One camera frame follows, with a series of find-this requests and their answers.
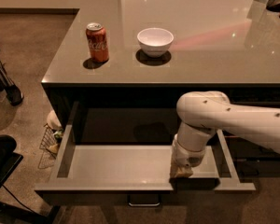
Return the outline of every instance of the open drawer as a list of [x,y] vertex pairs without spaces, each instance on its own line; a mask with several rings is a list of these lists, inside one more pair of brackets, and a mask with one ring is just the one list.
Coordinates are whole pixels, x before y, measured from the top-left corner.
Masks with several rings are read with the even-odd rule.
[[170,145],[81,142],[83,118],[83,108],[75,103],[49,182],[35,186],[49,204],[112,203],[126,201],[127,194],[175,195],[180,189],[255,189],[240,182],[222,131],[217,132],[220,145],[206,147],[190,178],[171,178]]

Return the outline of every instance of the table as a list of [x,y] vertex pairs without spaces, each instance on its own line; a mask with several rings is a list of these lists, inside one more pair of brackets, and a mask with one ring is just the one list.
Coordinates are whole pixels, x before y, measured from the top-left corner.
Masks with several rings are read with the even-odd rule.
[[[90,59],[85,28],[92,21],[107,31],[110,59],[103,65]],[[149,59],[137,44],[147,27],[175,36],[160,59]],[[50,181],[36,185],[47,202],[175,191],[169,173],[178,98],[217,90],[237,104],[280,105],[280,19],[258,0],[87,0],[42,85],[65,128]],[[208,148],[210,164],[197,172],[212,179],[211,189],[221,189],[214,180],[224,177],[216,153]],[[230,154],[224,156],[232,177]]]

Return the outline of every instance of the white bowl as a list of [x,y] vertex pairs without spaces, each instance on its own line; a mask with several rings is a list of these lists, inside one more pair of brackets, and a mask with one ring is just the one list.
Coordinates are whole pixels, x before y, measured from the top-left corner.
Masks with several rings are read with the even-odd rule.
[[174,40],[173,34],[162,28],[142,30],[137,38],[142,51],[150,57],[162,56]]

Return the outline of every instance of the floor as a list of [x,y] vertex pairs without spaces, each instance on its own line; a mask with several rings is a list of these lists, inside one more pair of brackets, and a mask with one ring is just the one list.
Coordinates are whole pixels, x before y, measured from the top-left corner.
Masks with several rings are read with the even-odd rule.
[[[49,179],[50,163],[41,163],[40,144],[45,132],[49,100],[41,87],[54,53],[62,44],[73,15],[0,14],[0,58],[23,91],[21,105],[11,106],[0,93],[0,134],[13,136],[24,159],[6,182],[22,203],[41,215],[51,206],[35,192],[35,183]],[[132,208],[126,203],[63,206],[54,223],[280,223],[280,177],[254,179],[253,193],[180,192],[174,202],[154,208]],[[4,189],[0,201],[21,207]],[[0,213],[0,223],[23,224]]]

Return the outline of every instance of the soda can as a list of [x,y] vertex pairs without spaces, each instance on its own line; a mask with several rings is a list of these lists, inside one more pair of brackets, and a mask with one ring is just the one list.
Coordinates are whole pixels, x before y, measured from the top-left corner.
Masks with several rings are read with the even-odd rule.
[[86,27],[86,37],[94,63],[104,63],[109,60],[109,49],[105,28],[96,22],[89,23]]

